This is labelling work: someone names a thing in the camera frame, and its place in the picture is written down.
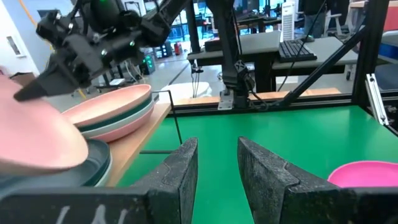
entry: white wall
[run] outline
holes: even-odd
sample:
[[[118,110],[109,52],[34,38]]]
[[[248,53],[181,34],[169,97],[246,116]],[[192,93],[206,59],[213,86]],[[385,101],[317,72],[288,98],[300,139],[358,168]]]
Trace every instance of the white wall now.
[[[37,75],[39,71],[2,1],[0,1],[0,21],[2,23],[0,26],[0,66],[4,67],[7,70],[5,72],[9,72],[10,74],[34,72]],[[15,56],[14,51],[8,44],[7,36],[15,38],[14,41],[18,42],[22,52],[26,55],[25,57],[17,58]]]
[[[40,21],[37,10],[59,9],[63,15],[73,8],[69,0],[22,0],[36,22]],[[50,46],[35,32],[36,27],[30,21],[19,0],[2,0],[12,21],[19,31],[37,69],[42,72],[52,53]]]

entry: black robotic arm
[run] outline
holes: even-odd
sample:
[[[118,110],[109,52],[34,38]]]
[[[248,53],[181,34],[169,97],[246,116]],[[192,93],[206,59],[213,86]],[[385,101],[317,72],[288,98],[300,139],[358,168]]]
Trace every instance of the black robotic arm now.
[[[25,101],[42,96],[72,93],[91,85],[112,63],[132,59],[139,63],[144,55],[141,47],[157,47],[169,36],[170,28],[191,0],[163,0],[143,17],[126,11],[120,0],[79,0],[67,16],[48,14],[37,27],[37,34],[55,49],[48,67],[35,81],[15,94]],[[237,107],[247,107],[248,91],[254,82],[239,60],[238,42],[233,23],[233,0],[208,1],[208,7],[219,21],[220,40],[224,52],[223,80],[227,90],[238,100]],[[82,32],[74,23],[77,12],[82,15]],[[87,25],[101,35],[95,41],[86,36]]]

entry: pink bowl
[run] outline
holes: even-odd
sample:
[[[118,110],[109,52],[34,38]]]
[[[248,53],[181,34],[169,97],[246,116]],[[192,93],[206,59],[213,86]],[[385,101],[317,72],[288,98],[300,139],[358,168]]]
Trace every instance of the pink bowl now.
[[[339,187],[398,187],[398,164],[358,161],[333,171],[328,181]]]
[[[102,140],[104,142],[111,142],[132,133],[133,131],[140,128],[143,124],[145,124],[149,120],[154,110],[154,107],[155,105],[146,114],[144,114],[142,117],[138,118],[137,120],[131,122],[130,124],[127,124],[111,132],[100,134],[99,136],[94,136],[91,139]]]
[[[62,114],[77,127],[87,126],[126,112],[149,95],[150,85],[129,86],[84,101]]]
[[[0,173],[49,174],[84,162],[88,146],[79,130],[43,99],[16,101],[21,88],[0,76]]]

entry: green tabletop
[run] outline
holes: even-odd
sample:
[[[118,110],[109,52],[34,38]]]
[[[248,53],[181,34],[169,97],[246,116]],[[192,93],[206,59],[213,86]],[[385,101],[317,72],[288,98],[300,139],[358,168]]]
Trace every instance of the green tabletop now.
[[[199,140],[194,224],[253,223],[238,171],[239,136],[325,179],[337,167],[353,161],[398,162],[398,139],[356,106],[178,121],[183,139]],[[166,119],[145,150],[172,150],[178,145],[174,120]],[[166,156],[141,154],[119,186],[133,184]]]

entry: dark green plate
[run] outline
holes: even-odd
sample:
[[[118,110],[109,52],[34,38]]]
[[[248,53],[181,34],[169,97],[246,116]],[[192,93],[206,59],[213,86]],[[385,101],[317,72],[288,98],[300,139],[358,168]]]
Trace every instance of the dark green plate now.
[[[149,95],[149,97],[146,100],[144,100],[141,104],[139,104],[138,106],[136,106],[135,108],[133,108],[131,110],[128,110],[128,111],[126,111],[124,113],[116,115],[116,116],[114,116],[114,117],[112,117],[110,119],[103,120],[103,121],[101,121],[99,123],[95,123],[95,124],[79,127],[78,129],[79,129],[80,132],[85,132],[85,131],[91,131],[91,130],[94,130],[94,129],[97,129],[97,128],[102,128],[103,126],[107,126],[107,125],[113,124],[115,122],[118,122],[120,120],[128,118],[128,117],[130,117],[131,115],[133,115],[135,113],[140,112],[140,110],[144,109],[151,102],[152,102],[152,95]]]
[[[0,176],[0,197],[20,189],[95,186],[108,168],[111,151],[103,141],[87,140],[87,145],[86,161],[68,171],[35,177]]]

